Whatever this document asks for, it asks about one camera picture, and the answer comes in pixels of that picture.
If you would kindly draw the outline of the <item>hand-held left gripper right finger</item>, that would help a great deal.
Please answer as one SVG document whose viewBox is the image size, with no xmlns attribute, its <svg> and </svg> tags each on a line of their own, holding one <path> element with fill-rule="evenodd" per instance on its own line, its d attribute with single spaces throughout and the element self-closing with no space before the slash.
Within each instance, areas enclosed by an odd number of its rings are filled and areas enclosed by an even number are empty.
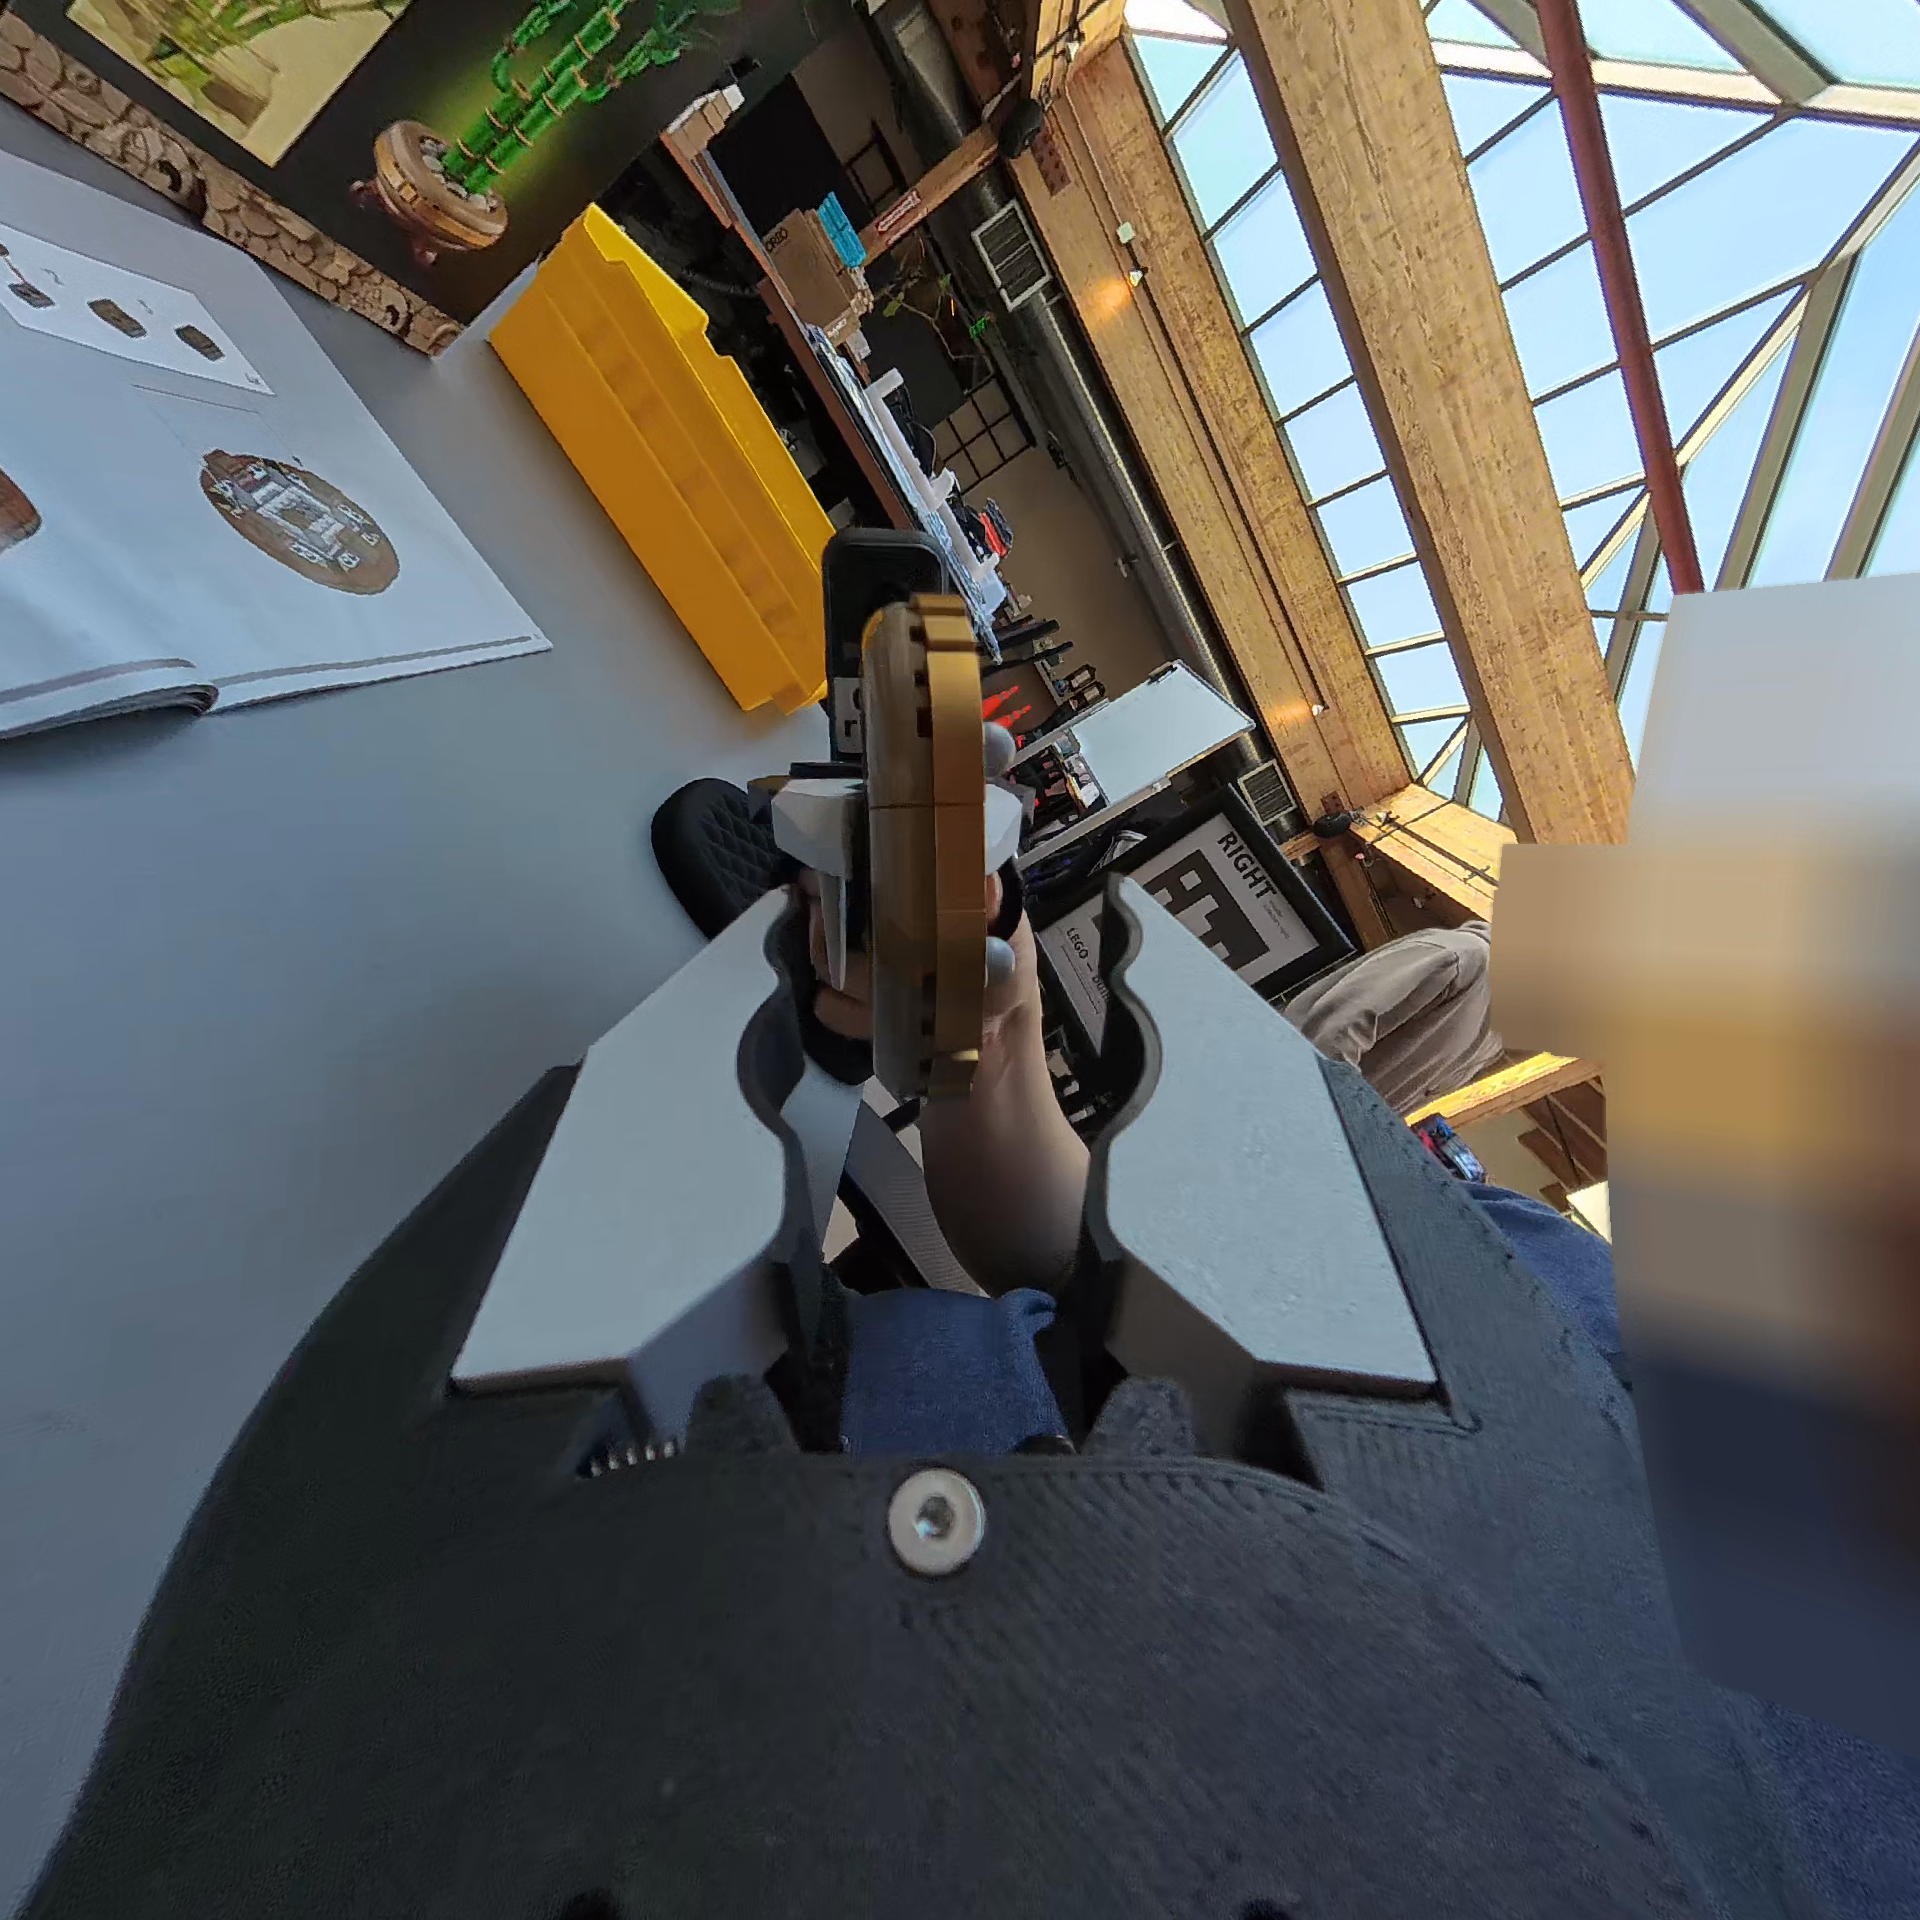
<svg viewBox="0 0 1920 1920">
<path fill-rule="evenodd" d="M 1434 1400 L 1321 1053 L 1137 881 L 1109 884 L 1101 961 L 1109 1053 L 1137 1063 L 1089 1189 L 1106 1356 L 1189 1403 Z"/>
</svg>

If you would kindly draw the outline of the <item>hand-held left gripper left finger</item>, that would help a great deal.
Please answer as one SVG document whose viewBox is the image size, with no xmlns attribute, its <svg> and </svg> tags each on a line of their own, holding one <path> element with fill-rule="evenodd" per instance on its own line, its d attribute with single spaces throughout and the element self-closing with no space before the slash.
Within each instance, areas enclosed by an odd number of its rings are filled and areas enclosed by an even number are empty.
<svg viewBox="0 0 1920 1920">
<path fill-rule="evenodd" d="M 451 1384 L 609 1385 L 654 1442 L 800 1338 L 842 1179 L 842 1084 L 800 1045 L 778 890 L 595 1042 Z"/>
</svg>

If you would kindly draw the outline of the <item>round gold lego base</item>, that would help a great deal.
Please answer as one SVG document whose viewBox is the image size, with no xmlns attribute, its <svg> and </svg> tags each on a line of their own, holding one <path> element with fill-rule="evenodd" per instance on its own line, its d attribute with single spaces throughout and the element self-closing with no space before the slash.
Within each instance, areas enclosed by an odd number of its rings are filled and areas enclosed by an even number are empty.
<svg viewBox="0 0 1920 1920">
<path fill-rule="evenodd" d="M 984 848 L 987 743 L 966 607 L 949 594 L 949 787 L 884 797 L 865 775 L 870 835 L 870 1053 L 891 1098 L 965 1098 L 989 980 Z"/>
</svg>

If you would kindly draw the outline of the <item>person's right forearm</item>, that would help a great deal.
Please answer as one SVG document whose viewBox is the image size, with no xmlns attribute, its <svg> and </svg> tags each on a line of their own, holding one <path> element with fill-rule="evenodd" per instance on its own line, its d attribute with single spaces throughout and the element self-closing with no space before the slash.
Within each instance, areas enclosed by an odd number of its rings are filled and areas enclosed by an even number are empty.
<svg viewBox="0 0 1920 1920">
<path fill-rule="evenodd" d="M 966 1096 L 920 1117 L 937 1228 L 992 1297 L 1068 1288 L 1083 1233 L 1091 1155 L 1053 1093 L 1042 1050 L 1000 1048 Z"/>
</svg>

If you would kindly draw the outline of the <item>lego instruction booklet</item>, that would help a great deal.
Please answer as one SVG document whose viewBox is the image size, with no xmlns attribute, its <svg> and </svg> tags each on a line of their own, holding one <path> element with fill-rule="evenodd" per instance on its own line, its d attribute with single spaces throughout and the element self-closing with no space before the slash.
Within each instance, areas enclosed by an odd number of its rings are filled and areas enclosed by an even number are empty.
<svg viewBox="0 0 1920 1920">
<path fill-rule="evenodd" d="M 267 274 L 2 157 L 2 739 L 546 649 Z"/>
</svg>

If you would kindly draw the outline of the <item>person's right hand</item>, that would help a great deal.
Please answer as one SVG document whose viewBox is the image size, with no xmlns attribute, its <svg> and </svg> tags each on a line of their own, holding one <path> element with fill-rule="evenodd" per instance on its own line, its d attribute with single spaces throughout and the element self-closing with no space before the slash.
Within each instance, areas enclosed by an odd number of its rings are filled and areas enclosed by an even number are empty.
<svg viewBox="0 0 1920 1920">
<path fill-rule="evenodd" d="M 865 1050 L 874 1040 L 870 962 L 856 951 L 844 980 L 829 984 L 826 954 L 826 881 L 803 872 L 792 897 L 808 912 L 810 978 L 808 1009 L 816 1027 L 842 1051 Z M 933 1103 L 930 1120 L 922 1125 L 926 1138 L 963 1125 L 1001 1129 L 1001 1113 L 1016 1113 L 1032 1103 L 1022 1085 L 1033 1077 L 1046 1093 L 1045 1048 L 1041 1040 L 1041 977 L 1033 928 L 1025 912 L 1001 899 L 1001 879 L 987 882 L 992 911 L 989 932 L 997 945 L 989 959 L 989 980 L 984 999 L 984 1027 L 966 1096 L 944 1096 Z"/>
</svg>

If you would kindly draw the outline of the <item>black padded wrist rest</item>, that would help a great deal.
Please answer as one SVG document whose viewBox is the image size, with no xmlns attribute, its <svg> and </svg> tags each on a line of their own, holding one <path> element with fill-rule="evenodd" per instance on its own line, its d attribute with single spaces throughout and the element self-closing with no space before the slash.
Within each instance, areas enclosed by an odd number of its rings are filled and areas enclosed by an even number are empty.
<svg viewBox="0 0 1920 1920">
<path fill-rule="evenodd" d="M 800 864 L 776 835 L 776 795 L 758 787 L 685 783 L 657 810 L 652 850 L 667 892 L 706 943 L 773 892 L 800 899 Z"/>
</svg>

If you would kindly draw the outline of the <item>white framed board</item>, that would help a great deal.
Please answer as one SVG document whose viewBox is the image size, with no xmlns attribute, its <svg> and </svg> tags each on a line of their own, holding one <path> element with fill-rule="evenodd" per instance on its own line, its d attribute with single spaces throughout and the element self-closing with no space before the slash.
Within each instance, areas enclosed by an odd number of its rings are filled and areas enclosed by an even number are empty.
<svg viewBox="0 0 1920 1920">
<path fill-rule="evenodd" d="M 1117 697 L 1092 705 L 1016 757 L 1017 777 L 1041 777 L 1059 762 L 1083 812 L 1123 810 L 1162 791 L 1174 775 L 1232 746 L 1257 720 L 1184 664 Z"/>
</svg>

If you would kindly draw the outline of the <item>black framed marker sign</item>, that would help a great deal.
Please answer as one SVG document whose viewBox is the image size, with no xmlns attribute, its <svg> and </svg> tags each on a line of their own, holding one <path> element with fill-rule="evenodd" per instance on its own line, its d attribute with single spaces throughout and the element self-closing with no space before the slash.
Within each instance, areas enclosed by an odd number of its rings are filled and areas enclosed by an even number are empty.
<svg viewBox="0 0 1920 1920">
<path fill-rule="evenodd" d="M 1110 855 L 1077 857 L 1032 912 L 1042 999 L 1075 1067 L 1097 1063 L 1106 1021 L 1099 916 L 1109 879 L 1137 881 L 1270 1003 L 1355 959 L 1352 932 L 1232 789 L 1150 828 L 1123 828 L 1115 841 Z"/>
</svg>

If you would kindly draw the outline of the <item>yellow plastic bin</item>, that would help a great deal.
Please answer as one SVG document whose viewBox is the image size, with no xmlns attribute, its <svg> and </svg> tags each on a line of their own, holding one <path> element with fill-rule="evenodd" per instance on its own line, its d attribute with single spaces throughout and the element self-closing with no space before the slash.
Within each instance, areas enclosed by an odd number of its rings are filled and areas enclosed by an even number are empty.
<svg viewBox="0 0 1920 1920">
<path fill-rule="evenodd" d="M 705 309 L 587 207 L 489 343 L 737 706 L 824 703 L 832 523 Z"/>
</svg>

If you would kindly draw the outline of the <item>brown cardboard box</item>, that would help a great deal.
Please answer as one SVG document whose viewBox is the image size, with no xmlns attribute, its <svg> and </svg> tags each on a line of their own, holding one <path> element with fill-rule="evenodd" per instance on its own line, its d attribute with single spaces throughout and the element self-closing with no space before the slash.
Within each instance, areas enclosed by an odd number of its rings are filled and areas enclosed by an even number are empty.
<svg viewBox="0 0 1920 1920">
<path fill-rule="evenodd" d="M 861 261 L 844 261 L 824 213 L 792 211 L 761 244 L 794 314 L 829 347 L 849 346 L 874 312 L 874 291 Z"/>
</svg>

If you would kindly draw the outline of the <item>person's navy sweatshirt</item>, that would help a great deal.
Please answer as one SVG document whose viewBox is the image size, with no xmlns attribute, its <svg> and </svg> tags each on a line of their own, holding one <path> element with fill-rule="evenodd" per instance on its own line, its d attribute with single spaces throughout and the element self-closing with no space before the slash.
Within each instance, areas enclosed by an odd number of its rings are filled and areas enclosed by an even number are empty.
<svg viewBox="0 0 1920 1920">
<path fill-rule="evenodd" d="M 1626 1385 L 1609 1243 L 1537 1199 L 1488 1184 L 1472 1199 Z M 1835 1917 L 1915 1917 L 1917 1763 L 1740 1689 L 1717 1695 L 1757 1754 L 1814 1907 Z"/>
</svg>

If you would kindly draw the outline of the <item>person's blue jeans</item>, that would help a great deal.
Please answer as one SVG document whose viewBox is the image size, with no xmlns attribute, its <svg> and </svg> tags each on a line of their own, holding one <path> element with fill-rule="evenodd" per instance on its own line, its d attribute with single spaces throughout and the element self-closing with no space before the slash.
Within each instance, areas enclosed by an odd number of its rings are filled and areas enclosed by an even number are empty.
<svg viewBox="0 0 1920 1920">
<path fill-rule="evenodd" d="M 1065 1437 L 1041 1335 L 1053 1301 L 1020 1288 L 997 1298 L 900 1288 L 849 1298 L 849 1369 L 840 1408 L 857 1459 L 1009 1456 Z"/>
</svg>

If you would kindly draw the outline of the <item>red metal pipe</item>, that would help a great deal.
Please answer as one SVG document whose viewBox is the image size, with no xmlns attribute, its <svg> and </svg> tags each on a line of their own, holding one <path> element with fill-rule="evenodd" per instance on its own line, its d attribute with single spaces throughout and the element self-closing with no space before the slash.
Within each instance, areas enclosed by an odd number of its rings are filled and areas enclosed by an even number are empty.
<svg viewBox="0 0 1920 1920">
<path fill-rule="evenodd" d="M 1683 468 L 1674 450 L 1665 389 L 1641 301 L 1641 281 L 1626 231 L 1617 165 L 1602 124 L 1592 51 L 1577 2 L 1537 2 L 1574 187 L 1587 216 L 1601 297 L 1614 335 L 1628 417 L 1634 426 L 1652 525 L 1674 594 L 1705 591 Z"/>
</svg>

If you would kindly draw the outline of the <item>framed wall vent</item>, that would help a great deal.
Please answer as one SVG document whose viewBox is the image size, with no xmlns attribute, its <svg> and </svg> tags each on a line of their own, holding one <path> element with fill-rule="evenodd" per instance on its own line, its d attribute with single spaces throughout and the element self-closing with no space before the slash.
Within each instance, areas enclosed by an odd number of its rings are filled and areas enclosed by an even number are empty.
<svg viewBox="0 0 1920 1920">
<path fill-rule="evenodd" d="M 1042 299 L 1053 284 L 1050 259 L 1022 204 L 997 207 L 969 231 L 969 240 L 1009 315 Z"/>
</svg>

